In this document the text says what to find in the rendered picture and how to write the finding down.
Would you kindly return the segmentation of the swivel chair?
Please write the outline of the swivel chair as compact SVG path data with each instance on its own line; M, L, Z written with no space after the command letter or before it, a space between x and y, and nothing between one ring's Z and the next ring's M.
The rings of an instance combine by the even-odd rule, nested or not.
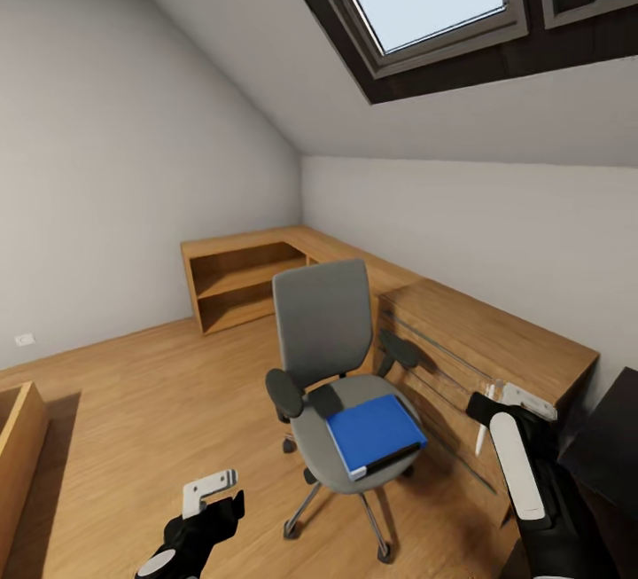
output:
M316 483L298 511L285 522L284 538L295 538L298 518L321 487L340 495L358 493L377 537L377 559L388 564L391 548L364 492L379 488L402 473L409 477L421 450L351 481L331 439L326 416L393 395L424 434L414 405L385 379L395 361L415 369L416 354L397 335L382 332L378 338L387 356L378 371L348 374L361 368L373 341L370 283L363 260L323 262L277 273L272 278L272 292L283 369L268 371L265 384L278 419L292 427L292 434L284 436L284 454L292 452L295 441L307 465L305 480L308 485ZM337 380L306 392L307 387L336 375Z

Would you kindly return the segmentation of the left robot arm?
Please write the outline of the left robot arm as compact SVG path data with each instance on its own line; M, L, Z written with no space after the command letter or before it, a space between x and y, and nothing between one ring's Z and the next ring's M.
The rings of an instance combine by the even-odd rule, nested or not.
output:
M183 515L167 524L167 545L161 545L135 579L199 579L213 547L236 534L237 521L245 514L245 493L240 491L234 501L226 497L209 506L201 499L238 481L238 470L230 468L184 484Z

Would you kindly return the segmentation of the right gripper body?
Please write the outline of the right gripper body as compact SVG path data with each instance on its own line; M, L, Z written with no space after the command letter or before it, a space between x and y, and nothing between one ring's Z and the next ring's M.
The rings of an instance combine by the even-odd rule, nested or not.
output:
M488 399L486 395L474 392L465 412L471 419L477 420L478 423L484 424L486 429L489 429L490 415L496 409L504 409L506 407L507 406L505 404L496 403L495 401Z

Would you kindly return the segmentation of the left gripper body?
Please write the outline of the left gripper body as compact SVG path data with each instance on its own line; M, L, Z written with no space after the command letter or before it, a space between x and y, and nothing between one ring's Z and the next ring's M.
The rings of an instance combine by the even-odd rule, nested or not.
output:
M206 559L216 544L236 534L235 506L232 497L216 501L201 514L185 520L183 516L171 520L164 530L166 543L173 542L178 536L189 530L197 530L205 539L207 546Z

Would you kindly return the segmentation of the pen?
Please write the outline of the pen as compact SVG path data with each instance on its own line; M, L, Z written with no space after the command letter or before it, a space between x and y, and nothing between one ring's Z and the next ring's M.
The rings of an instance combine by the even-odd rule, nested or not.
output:
M494 397L494 387L495 387L495 385L492 385L491 387L488 387L486 389L486 397L488 399L491 399L492 401L493 401L493 397ZM484 424L481 424L481 427L479 428L478 443L477 443L477 448L476 448L476 453L477 454L480 453L481 446L482 446L482 443L484 441L485 434L486 434L486 426Z

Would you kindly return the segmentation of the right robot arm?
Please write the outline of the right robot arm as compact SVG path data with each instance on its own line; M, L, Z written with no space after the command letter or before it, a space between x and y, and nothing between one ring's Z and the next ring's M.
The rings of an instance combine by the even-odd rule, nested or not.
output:
M474 392L465 412L493 436L532 579L621 579L576 481L557 463L556 409L508 383L497 403Z

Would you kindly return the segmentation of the folder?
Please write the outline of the folder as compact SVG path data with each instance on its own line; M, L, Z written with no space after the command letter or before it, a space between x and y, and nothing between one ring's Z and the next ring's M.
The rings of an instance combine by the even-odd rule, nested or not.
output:
M428 443L393 395L328 414L326 426L351 481L402 460Z

